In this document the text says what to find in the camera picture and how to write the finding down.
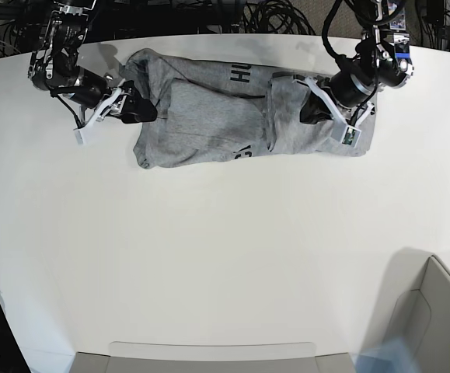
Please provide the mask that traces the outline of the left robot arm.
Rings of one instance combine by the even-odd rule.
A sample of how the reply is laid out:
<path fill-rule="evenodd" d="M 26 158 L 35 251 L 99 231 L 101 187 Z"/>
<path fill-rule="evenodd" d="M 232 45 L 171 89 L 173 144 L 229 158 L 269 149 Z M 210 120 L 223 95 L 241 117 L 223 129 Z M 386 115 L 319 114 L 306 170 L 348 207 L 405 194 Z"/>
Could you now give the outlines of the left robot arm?
<path fill-rule="evenodd" d="M 347 1 L 362 27 L 361 41 L 350 58 L 336 52 L 328 33 L 341 1 L 335 1 L 324 20 L 321 37 L 339 72 L 316 86 L 338 110 L 349 110 L 344 120 L 358 126 L 364 115 L 374 115 L 373 99 L 384 88 L 397 89 L 413 74 L 410 35 L 406 32 L 404 1 Z"/>

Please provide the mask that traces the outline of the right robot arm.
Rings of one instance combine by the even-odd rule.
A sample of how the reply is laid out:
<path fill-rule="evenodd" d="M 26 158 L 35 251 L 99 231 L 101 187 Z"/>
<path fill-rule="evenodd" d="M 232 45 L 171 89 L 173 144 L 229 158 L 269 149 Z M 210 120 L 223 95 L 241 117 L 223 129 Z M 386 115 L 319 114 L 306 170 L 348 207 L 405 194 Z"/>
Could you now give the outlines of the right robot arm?
<path fill-rule="evenodd" d="M 103 7 L 102 1 L 53 1 L 44 35 L 33 50 L 28 79 L 58 99 L 73 116 L 76 130 L 114 117 L 125 124 L 152 122 L 157 109 L 131 80 L 113 83 L 78 64 L 79 48 Z"/>

